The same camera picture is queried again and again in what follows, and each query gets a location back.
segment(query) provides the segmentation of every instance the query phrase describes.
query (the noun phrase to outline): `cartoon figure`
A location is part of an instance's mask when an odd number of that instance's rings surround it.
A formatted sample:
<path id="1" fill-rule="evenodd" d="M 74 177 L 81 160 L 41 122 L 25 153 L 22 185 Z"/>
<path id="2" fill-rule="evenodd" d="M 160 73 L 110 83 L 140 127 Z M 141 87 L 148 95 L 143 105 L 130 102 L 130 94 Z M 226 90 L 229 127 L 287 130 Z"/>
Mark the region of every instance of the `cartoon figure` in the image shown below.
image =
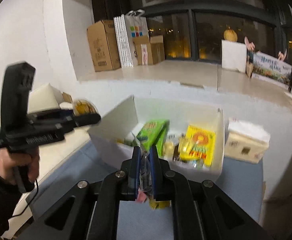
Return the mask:
<path id="1" fill-rule="evenodd" d="M 249 42 L 247 37 L 244 37 L 244 43 L 247 46 L 248 51 L 254 52 L 255 45 L 253 42 Z"/>
<path id="2" fill-rule="evenodd" d="M 287 56 L 287 49 L 285 50 L 284 54 L 281 51 L 279 51 L 279 53 L 278 53 L 278 59 L 280 61 L 284 61 L 284 59 L 285 59 L 286 56 Z"/>

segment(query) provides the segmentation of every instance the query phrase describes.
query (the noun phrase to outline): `tiled floor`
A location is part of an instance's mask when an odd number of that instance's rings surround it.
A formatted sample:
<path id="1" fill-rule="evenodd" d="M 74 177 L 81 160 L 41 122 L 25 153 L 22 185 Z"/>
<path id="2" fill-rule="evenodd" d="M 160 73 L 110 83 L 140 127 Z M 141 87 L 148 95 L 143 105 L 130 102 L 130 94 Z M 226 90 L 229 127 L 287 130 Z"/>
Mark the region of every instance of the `tiled floor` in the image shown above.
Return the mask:
<path id="1" fill-rule="evenodd" d="M 119 68 L 85 76 L 87 80 L 164 80 L 217 89 L 217 64 L 192 61 L 165 60 L 156 65 Z"/>
<path id="2" fill-rule="evenodd" d="M 165 60 L 156 65 L 120 68 L 114 71 L 91 73 L 80 82 L 88 80 L 158 80 L 179 82 L 220 93 L 239 93 L 256 99 L 287 107 L 292 111 L 292 100 L 284 89 L 258 79 L 249 79 L 245 73 L 222 69 L 217 64 Z"/>

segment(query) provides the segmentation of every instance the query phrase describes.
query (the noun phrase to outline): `hand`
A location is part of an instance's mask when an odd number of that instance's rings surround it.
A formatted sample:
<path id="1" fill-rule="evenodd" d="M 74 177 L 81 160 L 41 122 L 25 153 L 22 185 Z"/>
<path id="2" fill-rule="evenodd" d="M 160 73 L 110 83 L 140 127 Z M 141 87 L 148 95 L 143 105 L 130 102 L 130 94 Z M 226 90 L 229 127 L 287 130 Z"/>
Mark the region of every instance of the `hand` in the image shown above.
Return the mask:
<path id="1" fill-rule="evenodd" d="M 39 150 L 37 147 L 28 151 L 32 156 L 23 153 L 9 153 L 6 148 L 0 149 L 0 177 L 8 183 L 16 185 L 13 167 L 27 165 L 28 180 L 34 182 L 39 175 Z"/>

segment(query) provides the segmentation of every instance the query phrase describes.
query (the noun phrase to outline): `shopping bag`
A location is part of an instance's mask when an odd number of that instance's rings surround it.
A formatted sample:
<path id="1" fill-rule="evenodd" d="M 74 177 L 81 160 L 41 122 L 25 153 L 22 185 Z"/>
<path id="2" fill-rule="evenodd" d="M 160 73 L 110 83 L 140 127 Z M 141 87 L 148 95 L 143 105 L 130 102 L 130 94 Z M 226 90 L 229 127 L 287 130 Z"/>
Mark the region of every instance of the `shopping bag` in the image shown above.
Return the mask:
<path id="1" fill-rule="evenodd" d="M 133 38 L 149 36 L 143 10 L 130 11 L 126 15 L 114 17 L 119 58 L 122 67 L 137 66 L 137 53 Z"/>

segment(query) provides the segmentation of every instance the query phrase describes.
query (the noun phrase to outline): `cardboard box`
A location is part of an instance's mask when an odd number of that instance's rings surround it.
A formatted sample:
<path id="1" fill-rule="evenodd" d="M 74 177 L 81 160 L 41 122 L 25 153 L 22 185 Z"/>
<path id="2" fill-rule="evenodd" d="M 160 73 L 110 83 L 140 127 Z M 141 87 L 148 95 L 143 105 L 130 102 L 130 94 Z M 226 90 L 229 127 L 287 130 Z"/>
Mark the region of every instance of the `cardboard box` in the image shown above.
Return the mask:
<path id="1" fill-rule="evenodd" d="M 155 65 L 165 60 L 163 36 L 133 38 L 136 46 L 138 65 Z"/>
<path id="2" fill-rule="evenodd" d="M 102 20 L 89 26 L 87 38 L 95 71 L 120 68 L 113 20 Z"/>
<path id="3" fill-rule="evenodd" d="M 116 140 L 124 140 L 132 131 L 137 134 L 152 119 L 169 119 L 169 132 L 185 133 L 189 124 L 216 133 L 215 150 L 210 168 L 195 169 L 186 163 L 169 161 L 170 168 L 187 179 L 202 182 L 216 181 L 224 161 L 225 127 L 222 109 L 187 101 L 138 98 L 130 96 L 102 117 L 88 133 L 101 159 L 120 169 L 124 160 L 130 159 L 133 148 Z"/>
<path id="4" fill-rule="evenodd" d="M 246 74 L 247 74 L 247 76 L 249 78 L 251 78 L 252 71 L 253 71 L 253 64 L 249 63 L 249 61 L 247 61 L 247 63 L 246 63 Z"/>

